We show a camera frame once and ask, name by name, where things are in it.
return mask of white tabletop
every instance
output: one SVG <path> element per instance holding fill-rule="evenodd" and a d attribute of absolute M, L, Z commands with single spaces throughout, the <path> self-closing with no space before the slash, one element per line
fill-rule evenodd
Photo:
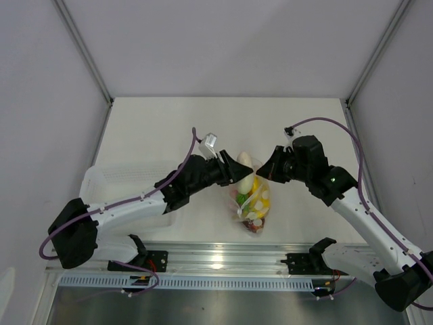
<path fill-rule="evenodd" d="M 218 135 L 217 150 L 225 149 L 233 158 L 247 151 L 264 163 L 276 145 L 286 144 L 284 127 L 314 116 L 346 124 L 338 99 L 118 97 L 96 164 L 155 160 L 181 163 L 191 143 L 192 127 L 196 127 L 199 137 L 209 132 Z M 355 151 L 345 132 L 321 121 L 303 125 L 299 130 L 305 135 L 316 135 L 330 164 L 356 175 Z M 270 183 L 270 186 L 272 207 L 259 236 L 251 236 L 231 221 L 223 199 L 225 188 L 212 186 L 191 197 L 173 229 L 141 237 L 158 241 L 256 244 L 304 244 L 330 237 L 338 242 L 364 243 L 346 220 L 313 197 L 304 184 L 291 181 Z"/>

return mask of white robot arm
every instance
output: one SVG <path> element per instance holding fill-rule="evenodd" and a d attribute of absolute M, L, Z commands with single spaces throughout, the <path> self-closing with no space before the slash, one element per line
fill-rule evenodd
<path fill-rule="evenodd" d="M 373 286 L 394 310 L 406 309 L 433 283 L 433 251 L 423 253 L 408 241 L 364 199 L 361 184 L 342 167 L 329 165 L 315 136 L 299 136 L 293 127 L 285 132 L 289 145 L 277 146 L 257 175 L 279 183 L 302 181 L 313 196 L 343 216 L 377 257 L 330 238 L 317 243 L 313 252 L 319 252 L 330 269 L 341 270 Z"/>
<path fill-rule="evenodd" d="M 225 150 L 215 153 L 216 139 L 209 133 L 200 140 L 199 149 L 205 158 L 191 154 L 192 146 L 181 167 L 138 195 L 91 205 L 85 205 L 81 198 L 71 200 L 49 227 L 49 236 L 42 243 L 39 255 L 43 259 L 59 259 L 65 269 L 90 260 L 145 267 L 147 251 L 138 236 L 115 237 L 109 235 L 108 230 L 180 209 L 189 202 L 191 195 L 214 183 L 228 186 L 253 173 L 250 167 L 233 160 Z M 53 242 L 58 254 L 55 257 L 43 252 L 49 241 Z"/>

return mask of purple cable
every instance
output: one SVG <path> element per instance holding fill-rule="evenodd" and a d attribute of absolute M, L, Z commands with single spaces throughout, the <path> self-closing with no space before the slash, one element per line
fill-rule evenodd
<path fill-rule="evenodd" d="M 361 199 L 361 202 L 365 208 L 366 211 L 370 211 L 370 207 L 367 204 L 367 201 L 364 197 L 363 194 L 363 190 L 362 190 L 362 176 L 363 176 L 363 161 L 364 161 L 364 151 L 363 151 L 363 147 L 361 145 L 361 142 L 357 139 L 357 137 L 353 134 L 353 132 L 351 130 L 349 130 L 347 127 L 345 127 L 343 124 L 334 121 L 330 118 L 326 118 L 326 117 L 313 117 L 313 118 L 308 118 L 306 120 L 300 121 L 296 124 L 293 124 L 292 127 L 298 127 L 299 125 L 311 122 L 311 121 L 325 121 L 325 122 L 330 122 L 332 124 L 335 124 L 339 127 L 341 127 L 343 130 L 345 130 L 345 132 L 347 132 L 350 137 L 353 139 L 353 142 L 355 143 L 355 145 L 357 146 L 358 152 L 359 152 L 359 169 L 358 169 L 358 194 L 359 194 L 359 198 Z M 380 219 L 378 218 L 378 216 L 374 213 L 374 212 L 370 212 L 369 213 L 371 215 L 371 217 L 373 218 L 373 220 L 382 228 L 382 230 L 384 232 L 386 232 L 386 234 L 388 236 L 390 236 L 392 238 L 392 240 L 405 252 L 407 253 L 409 251 L 409 249 L 406 247 L 406 245 L 404 245 L 387 227 L 386 225 L 380 221 Z M 422 261 L 420 261 L 414 254 L 409 254 L 410 258 L 412 258 L 412 260 L 414 260 L 422 269 L 423 271 L 426 273 L 427 277 L 430 279 L 430 281 L 433 283 L 433 274 L 430 273 L 430 271 L 428 270 L 428 268 L 426 267 L 426 265 L 424 263 L 422 263 Z M 414 306 L 421 308 L 423 310 L 428 310 L 428 311 L 433 311 L 433 307 L 426 307 L 426 306 L 422 306 L 420 304 L 417 303 L 413 303 Z"/>
<path fill-rule="evenodd" d="M 199 143 L 199 144 L 201 144 L 202 143 L 202 139 L 200 139 L 197 135 L 196 136 L 194 136 L 194 138 L 196 139 L 196 141 Z"/>
<path fill-rule="evenodd" d="M 353 278 L 353 280 L 352 280 L 352 282 L 351 283 L 349 283 L 347 286 L 345 286 L 343 289 L 341 289 L 340 291 L 338 291 L 338 292 L 335 292 L 334 294 L 332 294 L 331 296 L 333 296 L 333 297 L 337 297 L 338 295 L 341 295 L 342 293 L 345 293 L 353 284 L 355 284 L 355 282 L 357 281 L 358 279 L 357 278 Z M 323 299 L 331 299 L 331 297 L 330 296 L 324 296 L 324 297 L 321 297 L 319 300 L 323 300 Z"/>
<path fill-rule="evenodd" d="M 147 194 L 144 196 L 144 198 L 148 198 L 148 197 L 150 197 L 152 194 L 155 194 L 157 191 L 160 191 L 162 188 L 166 187 L 166 186 L 167 186 L 169 183 L 171 183 L 171 182 L 172 182 L 172 181 L 173 181 L 173 180 L 178 176 L 178 174 L 183 170 L 183 168 L 185 167 L 185 165 L 186 165 L 186 163 L 187 163 L 189 157 L 191 156 L 191 154 L 192 154 L 192 150 L 194 149 L 194 146 L 195 146 L 195 144 L 196 144 L 197 133 L 196 133 L 196 128 L 195 128 L 195 127 L 192 128 L 192 135 L 193 135 L 192 143 L 191 143 L 191 146 L 189 147 L 189 151 L 188 151 L 188 153 L 187 153 L 187 156 L 185 157 L 184 161 L 183 161 L 182 164 L 179 166 L 179 168 L 176 170 L 176 172 L 175 172 L 175 173 L 174 173 L 174 174 L 173 174 L 169 179 L 167 179 L 163 184 L 161 184 L 160 186 L 158 186 L 158 187 L 155 188 L 154 190 L 152 190 L 152 191 L 150 191 L 149 193 L 147 193 Z M 126 199 L 126 200 L 121 200 L 121 201 L 118 201 L 118 202 L 112 203 L 112 204 L 106 206 L 106 207 L 105 207 L 105 210 L 112 209 L 112 208 L 114 208 L 114 207 L 118 207 L 118 206 L 120 206 L 120 205 L 127 204 L 127 203 L 131 203 L 131 202 L 135 202 L 135 201 L 138 201 L 138 200 L 142 200 L 141 196 L 137 196 L 137 197 L 134 197 L 134 198 L 128 198 L 128 199 Z M 96 209 L 96 210 L 94 210 L 94 211 L 90 211 L 90 212 L 84 213 L 84 214 L 82 214 L 82 215 L 79 215 L 78 217 L 75 217 L 74 219 L 71 219 L 70 221 L 64 223 L 64 224 L 61 225 L 59 228 L 57 228 L 56 230 L 54 230 L 52 233 L 50 233 L 50 235 L 48 235 L 48 237 L 46 237 L 46 239 L 44 239 L 44 241 L 42 242 L 41 246 L 39 247 L 39 256 L 40 256 L 42 259 L 46 259 L 46 260 L 49 260 L 49 261 L 51 261 L 51 260 L 53 260 L 53 259 L 58 259 L 58 256 L 47 256 L 47 255 L 44 254 L 43 250 L 44 250 L 45 246 L 47 246 L 48 242 L 49 242 L 50 240 L 52 240 L 52 239 L 53 239 L 57 234 L 59 234 L 61 231 L 63 231 L 65 228 L 67 228 L 67 227 L 69 227 L 70 225 L 72 225 L 73 223 L 76 223 L 77 221 L 80 221 L 81 219 L 84 219 L 84 218 L 86 218 L 86 217 L 90 217 L 91 215 L 94 215 L 94 214 L 96 214 L 96 213 L 100 213 L 100 212 L 101 212 L 101 209 Z"/>
<path fill-rule="evenodd" d="M 119 262 L 119 261 L 113 261 L 113 262 L 115 262 L 115 263 L 117 263 L 117 264 L 119 264 L 119 265 L 121 265 L 121 266 L 125 266 L 125 267 L 129 267 L 129 268 L 137 269 L 137 270 L 139 270 L 139 271 L 147 272 L 147 273 L 149 273 L 149 274 L 151 274 L 152 276 L 155 277 L 155 279 L 156 279 L 156 283 L 155 283 L 155 284 L 151 285 L 149 288 L 145 288 L 145 289 L 143 289 L 143 290 L 140 290 L 139 292 L 131 293 L 131 296 L 132 296 L 132 297 L 135 297 L 135 296 L 141 295 L 142 293 L 145 293 L 145 292 L 147 292 L 147 291 L 150 291 L 150 290 L 152 290 L 153 288 L 155 288 L 157 285 L 159 285 L 159 283 L 160 283 L 160 278 L 159 278 L 159 276 L 158 276 L 155 272 L 153 272 L 153 271 L 151 271 L 151 270 L 149 270 L 149 269 L 146 269 L 146 268 L 144 268 L 144 267 L 138 267 L 138 266 L 134 266 L 134 265 L 129 265 L 129 264 L 127 264 L 127 263 L 122 263 L 122 262 Z M 110 292 L 111 292 L 111 293 L 119 293 L 119 292 L 122 293 L 122 291 L 119 291 L 118 289 L 108 289 L 108 290 L 99 291 L 99 292 L 93 293 L 93 294 L 91 294 L 91 295 L 88 295 L 88 296 L 86 296 L 86 297 L 83 297 L 83 298 L 77 299 L 76 301 L 74 301 L 74 303 L 80 303 L 80 302 L 86 301 L 86 300 L 88 300 L 88 299 L 90 299 L 90 298 L 98 297 L 98 296 L 100 296 L 100 295 L 104 295 L 104 294 L 106 294 L 106 293 L 110 293 Z"/>

